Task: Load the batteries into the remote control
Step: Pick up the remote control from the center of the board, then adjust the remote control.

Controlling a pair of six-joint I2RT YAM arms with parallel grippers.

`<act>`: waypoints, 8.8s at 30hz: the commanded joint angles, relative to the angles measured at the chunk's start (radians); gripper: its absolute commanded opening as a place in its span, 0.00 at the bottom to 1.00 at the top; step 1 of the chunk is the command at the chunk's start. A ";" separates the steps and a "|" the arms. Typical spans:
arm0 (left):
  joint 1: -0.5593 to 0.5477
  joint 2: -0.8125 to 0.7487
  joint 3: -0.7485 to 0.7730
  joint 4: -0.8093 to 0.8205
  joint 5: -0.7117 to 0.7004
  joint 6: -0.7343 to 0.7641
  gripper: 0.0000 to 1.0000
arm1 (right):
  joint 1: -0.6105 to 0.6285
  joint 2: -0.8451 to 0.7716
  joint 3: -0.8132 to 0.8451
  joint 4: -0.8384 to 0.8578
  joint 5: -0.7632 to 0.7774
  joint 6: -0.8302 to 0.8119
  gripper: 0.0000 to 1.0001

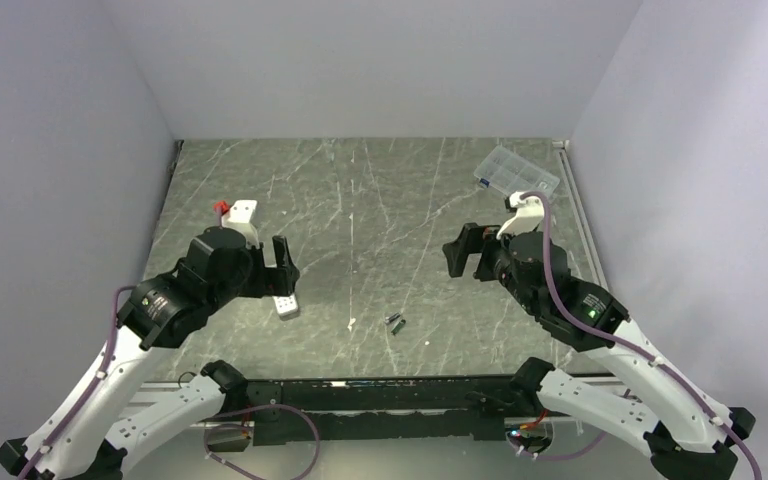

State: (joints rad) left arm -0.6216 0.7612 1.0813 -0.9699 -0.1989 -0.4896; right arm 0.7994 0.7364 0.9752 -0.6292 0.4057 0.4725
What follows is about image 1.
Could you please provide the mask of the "white remote control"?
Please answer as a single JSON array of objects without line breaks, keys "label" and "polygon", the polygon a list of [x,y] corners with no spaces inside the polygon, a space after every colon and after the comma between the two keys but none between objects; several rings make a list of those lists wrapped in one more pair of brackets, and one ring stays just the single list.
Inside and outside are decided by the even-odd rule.
[{"label": "white remote control", "polygon": [[300,313],[300,304],[295,294],[290,296],[274,296],[274,307],[281,320],[288,320]]}]

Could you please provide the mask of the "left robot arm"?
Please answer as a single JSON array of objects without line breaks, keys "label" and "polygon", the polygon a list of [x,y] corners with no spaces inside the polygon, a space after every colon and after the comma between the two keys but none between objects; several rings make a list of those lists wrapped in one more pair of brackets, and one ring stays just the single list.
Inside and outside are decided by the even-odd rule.
[{"label": "left robot arm", "polygon": [[203,419],[232,420],[249,406],[248,381],[229,363],[207,363],[191,385],[137,414],[125,407],[187,337],[237,298],[289,297],[299,271],[285,237],[276,263],[238,229],[196,236],[175,267],[130,288],[105,345],[54,414],[26,438],[5,441],[0,465],[17,479],[120,479],[148,453]]}]

